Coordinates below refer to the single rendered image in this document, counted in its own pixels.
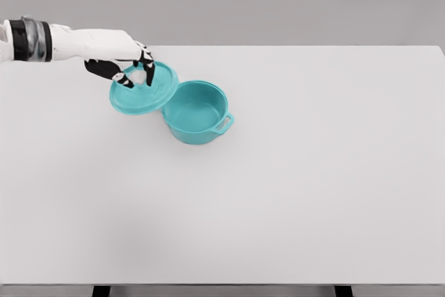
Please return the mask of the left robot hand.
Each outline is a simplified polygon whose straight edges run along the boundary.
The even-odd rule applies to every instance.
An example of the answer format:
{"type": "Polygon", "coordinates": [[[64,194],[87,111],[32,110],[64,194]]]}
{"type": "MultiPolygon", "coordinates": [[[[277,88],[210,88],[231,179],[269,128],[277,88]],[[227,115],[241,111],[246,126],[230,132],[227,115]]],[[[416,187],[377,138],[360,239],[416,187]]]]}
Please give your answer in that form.
{"type": "Polygon", "coordinates": [[[134,83],[125,71],[130,67],[141,66],[146,73],[146,86],[152,85],[155,64],[148,46],[122,30],[88,29],[87,33],[83,55],[87,71],[133,88],[134,83]]]}

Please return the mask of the teal pot lid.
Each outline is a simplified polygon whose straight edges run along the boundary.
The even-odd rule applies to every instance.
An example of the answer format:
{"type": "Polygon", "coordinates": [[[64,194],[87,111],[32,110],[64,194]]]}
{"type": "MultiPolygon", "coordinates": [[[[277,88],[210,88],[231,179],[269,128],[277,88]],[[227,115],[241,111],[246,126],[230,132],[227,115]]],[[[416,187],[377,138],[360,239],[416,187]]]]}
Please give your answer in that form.
{"type": "Polygon", "coordinates": [[[109,99],[112,107],[127,115],[142,115],[161,109],[175,94],[179,85],[177,73],[165,63],[155,61],[152,85],[148,86],[142,75],[142,65],[128,67],[124,73],[134,82],[133,88],[113,82],[109,99]]]}

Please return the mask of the teal pot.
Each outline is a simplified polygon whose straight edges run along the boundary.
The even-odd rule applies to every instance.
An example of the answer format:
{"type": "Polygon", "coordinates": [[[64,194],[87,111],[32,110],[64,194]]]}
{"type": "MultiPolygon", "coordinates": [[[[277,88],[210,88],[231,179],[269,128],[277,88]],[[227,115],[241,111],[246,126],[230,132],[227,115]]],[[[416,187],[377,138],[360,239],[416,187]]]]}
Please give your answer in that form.
{"type": "Polygon", "coordinates": [[[209,143],[234,124],[225,93],[207,81],[179,84],[162,114],[173,136],[189,145],[209,143]]]}

